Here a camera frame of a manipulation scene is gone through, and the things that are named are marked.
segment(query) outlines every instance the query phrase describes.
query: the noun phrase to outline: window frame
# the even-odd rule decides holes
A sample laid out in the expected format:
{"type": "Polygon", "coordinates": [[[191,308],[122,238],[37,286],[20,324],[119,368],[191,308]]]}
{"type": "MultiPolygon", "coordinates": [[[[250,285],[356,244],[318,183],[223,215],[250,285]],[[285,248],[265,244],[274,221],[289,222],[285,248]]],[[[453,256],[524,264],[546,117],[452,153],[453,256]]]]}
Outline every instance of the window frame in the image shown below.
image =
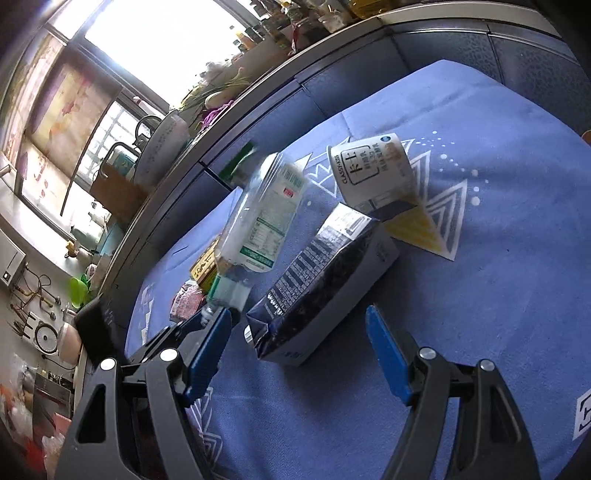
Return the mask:
{"type": "MultiPolygon", "coordinates": [[[[84,55],[88,60],[90,60],[94,65],[100,68],[105,74],[112,77],[116,82],[118,82],[121,86],[121,92],[115,98],[113,103],[119,103],[123,106],[124,111],[127,111],[132,116],[134,116],[138,121],[145,117],[147,114],[133,101],[135,96],[139,96],[141,99],[150,103],[156,110],[160,111],[163,115],[166,115],[170,110],[170,105],[166,102],[162,97],[160,97],[155,91],[150,89],[146,84],[140,81],[137,77],[131,74],[129,71],[125,70],[122,66],[120,66],[117,62],[113,61],[105,52],[99,49],[96,45],[91,43],[89,40],[86,39],[86,33],[95,23],[98,16],[111,4],[111,2],[117,0],[102,0],[102,2],[95,8],[95,10],[91,13],[91,15],[86,19],[86,21],[82,24],[82,26],[76,31],[76,33],[72,36],[72,38],[67,38],[64,34],[62,34],[53,24],[50,23],[51,19],[54,18],[56,15],[60,13],[60,11],[64,8],[67,8],[70,1],[65,1],[63,5],[58,9],[42,26],[45,30],[47,30],[51,35],[55,36],[58,40],[60,40],[64,45],[64,49],[73,49],[78,53],[84,55]]],[[[237,22],[242,24],[244,27],[253,27],[259,24],[259,20],[253,15],[251,12],[248,11],[246,7],[241,5],[237,0],[208,0],[214,1],[220,7],[222,7],[226,12],[228,12],[231,16],[233,16],[237,22]]],[[[61,207],[60,215],[63,214],[64,209],[66,207],[66,202],[68,196],[70,194],[70,189],[73,183],[76,183],[80,188],[84,191],[89,192],[90,185],[88,185],[87,181],[81,178],[78,175],[78,169],[80,168],[80,163],[82,162],[83,157],[86,154],[86,151],[90,147],[90,143],[92,142],[93,137],[96,134],[97,129],[99,128],[100,123],[102,122],[103,118],[105,117],[108,109],[105,111],[103,116],[100,118],[99,122],[95,126],[88,143],[86,144],[79,160],[78,165],[76,166],[76,173],[72,180],[70,181],[70,185],[68,186],[66,197],[61,207]]],[[[147,126],[150,127],[152,130],[155,128],[156,124],[151,123],[150,121],[146,122],[147,126]]],[[[27,199],[23,192],[22,188],[24,185],[24,179],[18,174],[15,175],[14,181],[14,188],[13,192],[20,201],[22,201],[29,209],[31,209],[35,214],[43,220],[49,227],[51,227],[55,232],[57,232],[60,236],[64,239],[74,242],[76,239],[70,233],[65,231],[60,225],[55,223],[49,216],[45,214],[41,209],[39,209],[32,201],[27,199]]]]}

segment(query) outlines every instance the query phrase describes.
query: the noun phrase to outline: wall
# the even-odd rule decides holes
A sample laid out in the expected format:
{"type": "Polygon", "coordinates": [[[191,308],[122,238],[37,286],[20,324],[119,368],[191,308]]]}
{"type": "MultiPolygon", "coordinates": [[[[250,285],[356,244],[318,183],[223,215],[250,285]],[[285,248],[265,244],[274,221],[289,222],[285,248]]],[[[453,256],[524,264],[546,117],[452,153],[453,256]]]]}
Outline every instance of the wall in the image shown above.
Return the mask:
{"type": "MultiPolygon", "coordinates": [[[[0,228],[2,228],[2,230],[26,253],[29,269],[33,270],[37,275],[47,274],[51,278],[51,287],[48,287],[48,289],[53,295],[61,297],[61,308],[63,308],[69,300],[68,280],[70,276],[46,258],[42,257],[28,244],[19,241],[18,238],[11,235],[9,226],[0,224],[0,228]]],[[[35,289],[37,286],[37,280],[35,277],[30,273],[25,273],[25,275],[31,288],[35,289]]],[[[19,286],[24,286],[22,280],[20,280],[18,284],[19,286]]],[[[17,315],[10,308],[10,304],[15,301],[14,297],[11,298],[7,288],[0,287],[0,383],[7,384],[9,382],[10,365],[13,353],[16,353],[32,367],[41,367],[46,371],[50,371],[56,375],[64,375],[66,378],[71,379],[73,376],[73,370],[66,371],[51,362],[43,360],[40,352],[36,350],[35,347],[24,339],[18,337],[16,333],[12,331],[10,325],[14,320],[18,319],[17,315]]],[[[50,320],[49,316],[40,310],[38,300],[32,301],[30,307],[32,313],[37,315],[37,317],[41,318],[43,321],[53,325],[56,330],[59,331],[61,328],[61,312],[59,307],[56,306],[53,308],[57,317],[55,322],[50,320]]],[[[51,358],[60,362],[57,357],[52,356],[51,358]]]]}

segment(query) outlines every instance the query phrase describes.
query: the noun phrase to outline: blue tablecloth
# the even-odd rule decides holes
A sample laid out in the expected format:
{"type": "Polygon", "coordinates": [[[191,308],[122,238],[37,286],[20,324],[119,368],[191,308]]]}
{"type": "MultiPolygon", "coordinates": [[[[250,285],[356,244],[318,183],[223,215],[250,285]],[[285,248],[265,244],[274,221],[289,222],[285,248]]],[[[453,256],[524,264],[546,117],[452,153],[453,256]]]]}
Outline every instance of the blue tablecloth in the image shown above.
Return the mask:
{"type": "MultiPolygon", "coordinates": [[[[591,408],[591,149],[476,70],[437,62],[286,149],[293,160],[312,153],[315,186],[278,270],[340,199],[326,145],[388,132],[404,140],[417,179],[414,203],[386,222],[401,256],[299,368],[257,360],[244,325],[234,329],[207,396],[192,408],[220,478],[380,477],[408,411],[389,393],[365,336],[371,302],[450,361],[497,364],[543,479],[560,472],[582,438],[573,432],[591,421],[576,417],[591,408]]],[[[184,281],[189,267],[169,272],[184,281]]],[[[271,282],[261,277],[251,301],[271,282]]],[[[170,305],[175,289],[154,288],[170,305]]],[[[435,478],[447,468],[456,413],[451,401],[435,478]]]]}

